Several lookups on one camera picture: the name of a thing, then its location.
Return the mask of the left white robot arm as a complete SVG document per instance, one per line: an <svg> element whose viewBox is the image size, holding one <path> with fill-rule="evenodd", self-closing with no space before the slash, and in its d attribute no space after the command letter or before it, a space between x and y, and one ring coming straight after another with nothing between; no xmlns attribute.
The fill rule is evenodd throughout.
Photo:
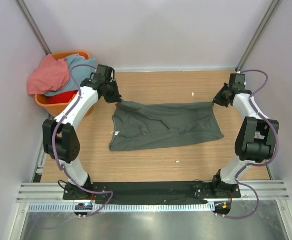
<svg viewBox="0 0 292 240"><path fill-rule="evenodd" d="M68 179L63 188L65 200L88 200L97 195L90 175L79 159L81 144L77 128L101 98L109 104L122 101L115 75L110 66L100 64L95 67L82 83L75 83L78 92L66 109L54 119L45 120L42 125L43 150L55 160Z"/></svg>

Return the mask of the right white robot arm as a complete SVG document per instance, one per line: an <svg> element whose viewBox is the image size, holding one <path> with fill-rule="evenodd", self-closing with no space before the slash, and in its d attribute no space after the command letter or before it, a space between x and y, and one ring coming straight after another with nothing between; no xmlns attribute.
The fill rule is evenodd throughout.
<svg viewBox="0 0 292 240"><path fill-rule="evenodd" d="M212 179L212 194L223 198L239 191L239 180L251 167L264 167L275 159L280 124L258 107L255 93L246 89L245 73L232 73L213 102L223 107L233 106L243 119L234 145L235 157Z"/></svg>

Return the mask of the dark grey t shirt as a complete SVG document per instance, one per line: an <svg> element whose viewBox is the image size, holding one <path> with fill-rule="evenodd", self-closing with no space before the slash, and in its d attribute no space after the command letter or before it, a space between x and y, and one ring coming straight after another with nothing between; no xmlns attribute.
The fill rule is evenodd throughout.
<svg viewBox="0 0 292 240"><path fill-rule="evenodd" d="M112 152L183 147L224 138L213 102L145 105L123 101L112 116Z"/></svg>

